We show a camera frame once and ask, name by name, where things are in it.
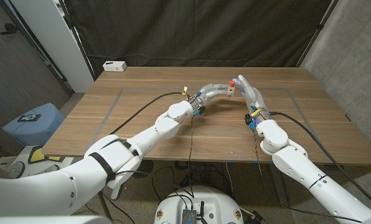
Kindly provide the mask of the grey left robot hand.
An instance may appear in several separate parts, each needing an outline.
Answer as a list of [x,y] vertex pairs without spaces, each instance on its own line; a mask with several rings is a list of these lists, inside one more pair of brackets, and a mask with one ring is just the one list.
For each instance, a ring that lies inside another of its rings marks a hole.
[[189,101],[193,112],[196,112],[216,96],[232,96],[234,87],[229,84],[208,84],[203,86]]

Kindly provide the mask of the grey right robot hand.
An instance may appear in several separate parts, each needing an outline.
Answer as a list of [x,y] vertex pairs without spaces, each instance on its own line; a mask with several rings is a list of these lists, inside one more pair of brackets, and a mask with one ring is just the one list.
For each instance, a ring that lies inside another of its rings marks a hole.
[[233,81],[244,96],[251,116],[256,118],[258,122],[270,119],[269,109],[266,106],[260,91],[257,88],[252,87],[243,75],[233,78]]

